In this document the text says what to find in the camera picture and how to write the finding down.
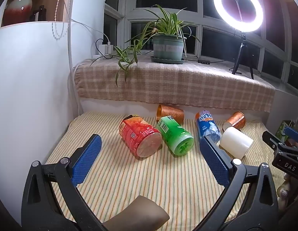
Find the red and white vase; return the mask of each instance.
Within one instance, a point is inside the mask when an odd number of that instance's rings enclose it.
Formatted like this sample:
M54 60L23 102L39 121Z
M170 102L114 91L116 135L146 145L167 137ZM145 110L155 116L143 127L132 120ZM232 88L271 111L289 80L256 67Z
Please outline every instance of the red and white vase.
M27 22L32 8L32 0L13 0L3 14L4 26Z

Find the brown cup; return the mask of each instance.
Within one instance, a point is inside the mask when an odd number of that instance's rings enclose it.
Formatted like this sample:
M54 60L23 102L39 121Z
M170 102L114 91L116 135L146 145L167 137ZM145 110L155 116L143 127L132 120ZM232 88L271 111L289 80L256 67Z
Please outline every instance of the brown cup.
M183 124L184 112L181 109L164 106L160 104L156 112L156 122L158 122L161 119L161 117L164 116L172 116L175 119L175 121L178 122L180 125Z
M244 127L246 119L243 113L235 112L226 122L223 124L223 130L225 131L229 127L235 127L241 129Z

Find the qr code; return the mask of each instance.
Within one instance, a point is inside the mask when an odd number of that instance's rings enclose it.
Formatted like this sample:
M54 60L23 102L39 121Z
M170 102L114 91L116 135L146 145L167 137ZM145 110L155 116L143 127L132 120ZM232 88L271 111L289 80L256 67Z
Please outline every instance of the qr code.
M131 133L131 137L132 137L133 139L135 139L136 134L135 134L135 133Z

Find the ring light stand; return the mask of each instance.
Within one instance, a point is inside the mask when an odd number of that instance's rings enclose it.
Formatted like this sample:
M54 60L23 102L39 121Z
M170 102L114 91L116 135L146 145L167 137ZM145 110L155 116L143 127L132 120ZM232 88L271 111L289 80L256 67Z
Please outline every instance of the ring light stand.
M240 21L235 20L232 16L230 16L226 12L226 10L224 9L224 7L222 5L222 0L214 0L214 5L215 5L217 12L222 17L222 19L226 23L228 23L230 26L239 30L240 32L251 32L251 31L257 30L263 22L263 9L261 8L261 5L258 2L258 0L250 0L256 10L256 17L255 17L254 21L250 22L250 23L243 22L241 10L239 7L239 0L235 0L235 1L237 4L237 7L238 7L238 11L239 11ZM239 67L239 59L242 56L243 52L246 52L247 56L249 54L246 36L244 34L242 34L240 37L241 37L241 46L239 48L239 53L237 55L235 65L233 67L232 74L236 74L238 67ZM251 62L250 58L248 58L248 62L249 62L249 66L250 66L251 78L254 79L253 66L252 66L252 62Z

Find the barcode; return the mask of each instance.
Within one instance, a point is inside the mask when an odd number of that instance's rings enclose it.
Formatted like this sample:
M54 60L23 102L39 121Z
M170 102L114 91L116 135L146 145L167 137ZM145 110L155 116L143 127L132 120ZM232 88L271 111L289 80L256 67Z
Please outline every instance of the barcode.
M165 133L167 133L167 131L168 131L168 127L165 125L164 122L161 122L160 127L161 127L161 129L162 129Z

